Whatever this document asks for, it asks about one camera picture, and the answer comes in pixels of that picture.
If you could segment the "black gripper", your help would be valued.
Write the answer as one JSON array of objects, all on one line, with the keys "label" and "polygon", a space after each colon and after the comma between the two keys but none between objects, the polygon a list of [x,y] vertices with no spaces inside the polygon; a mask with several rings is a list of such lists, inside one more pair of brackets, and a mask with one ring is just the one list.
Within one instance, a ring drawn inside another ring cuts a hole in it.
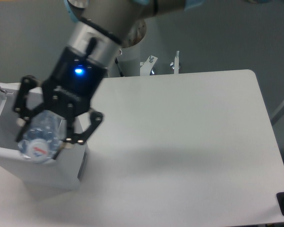
[{"label": "black gripper", "polygon": [[[53,160],[56,160],[61,151],[68,146],[84,145],[104,119],[101,112],[90,107],[90,101],[106,72],[105,68],[66,47],[48,79],[41,81],[32,75],[22,77],[13,106],[21,127],[15,142],[23,139],[33,118],[48,110],[66,120],[66,135],[53,155]],[[42,89],[43,102],[34,109],[28,109],[29,91],[37,87]],[[76,133],[76,117],[86,112],[89,113],[90,125],[82,133]]]}]

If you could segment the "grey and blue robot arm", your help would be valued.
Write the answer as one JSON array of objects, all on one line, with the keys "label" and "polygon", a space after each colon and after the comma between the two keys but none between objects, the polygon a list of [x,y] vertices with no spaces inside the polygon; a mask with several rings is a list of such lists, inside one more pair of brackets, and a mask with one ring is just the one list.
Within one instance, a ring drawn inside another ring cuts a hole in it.
[{"label": "grey and blue robot arm", "polygon": [[69,6],[78,18],[50,76],[21,79],[13,111],[21,129],[20,154],[34,162],[56,159],[66,145],[84,145],[102,123],[91,100],[134,24],[188,10],[200,0],[89,0]]}]

